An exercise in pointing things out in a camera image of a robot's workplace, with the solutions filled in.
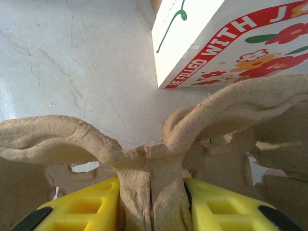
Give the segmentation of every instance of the yellow plastic part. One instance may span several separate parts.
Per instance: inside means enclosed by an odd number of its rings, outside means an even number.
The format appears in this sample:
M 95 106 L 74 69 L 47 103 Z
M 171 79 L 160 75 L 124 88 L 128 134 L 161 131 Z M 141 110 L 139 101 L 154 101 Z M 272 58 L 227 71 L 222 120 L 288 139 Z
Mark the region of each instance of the yellow plastic part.
M 271 205 L 200 180 L 184 181 L 192 196 L 194 231 L 279 230 L 258 210 Z M 50 201 L 40 208 L 53 211 L 35 231 L 116 231 L 119 193 L 119 180 L 112 178 Z
M 192 195 L 193 231 L 279 231 L 258 210 L 273 206 L 196 179 L 185 179 Z
M 119 180 L 112 178 L 47 202 L 40 208 L 53 211 L 35 231 L 115 231 L 119 194 Z

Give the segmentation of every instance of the white marble floor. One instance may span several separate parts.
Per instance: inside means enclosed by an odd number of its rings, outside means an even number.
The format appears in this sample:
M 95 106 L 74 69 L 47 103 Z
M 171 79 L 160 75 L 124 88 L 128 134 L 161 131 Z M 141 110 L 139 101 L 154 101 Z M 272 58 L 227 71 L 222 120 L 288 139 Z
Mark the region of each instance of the white marble floor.
M 149 0 L 0 0 L 0 121 L 75 116 L 124 148 L 219 88 L 157 89 Z

